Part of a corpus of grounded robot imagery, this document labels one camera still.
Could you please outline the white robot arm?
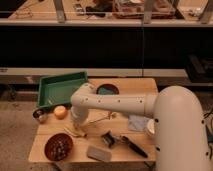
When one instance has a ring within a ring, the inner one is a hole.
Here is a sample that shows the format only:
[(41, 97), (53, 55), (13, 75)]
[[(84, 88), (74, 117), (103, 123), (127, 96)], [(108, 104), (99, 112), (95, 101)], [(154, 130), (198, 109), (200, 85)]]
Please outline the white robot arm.
[(82, 123), (91, 109), (154, 120), (156, 171), (211, 171), (206, 124), (197, 96), (182, 86), (157, 94), (99, 95), (90, 83), (71, 96), (71, 116)]

